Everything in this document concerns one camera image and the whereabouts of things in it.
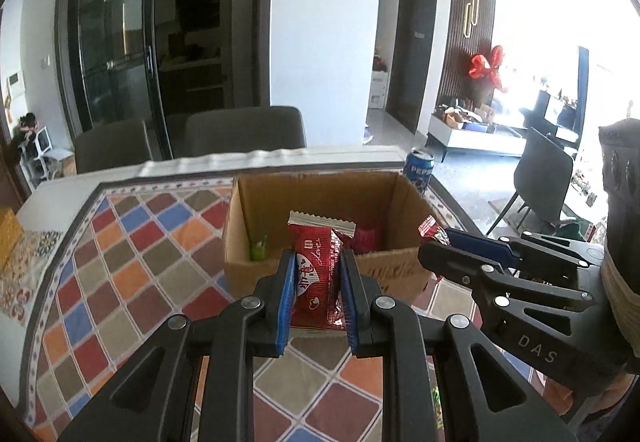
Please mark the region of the person's right hand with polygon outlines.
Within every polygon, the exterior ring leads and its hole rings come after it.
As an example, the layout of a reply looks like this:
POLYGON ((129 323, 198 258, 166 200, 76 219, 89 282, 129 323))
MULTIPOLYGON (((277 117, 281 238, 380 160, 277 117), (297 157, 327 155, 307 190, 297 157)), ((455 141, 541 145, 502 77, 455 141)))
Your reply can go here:
MULTIPOLYGON (((592 404, 589 416, 594 419, 613 417, 620 411, 628 392, 634 387, 638 376, 634 374, 620 374, 602 391, 592 404)), ((574 406, 577 393, 566 388, 550 377, 544 384, 544 399, 555 409, 559 415, 567 414, 574 406)))

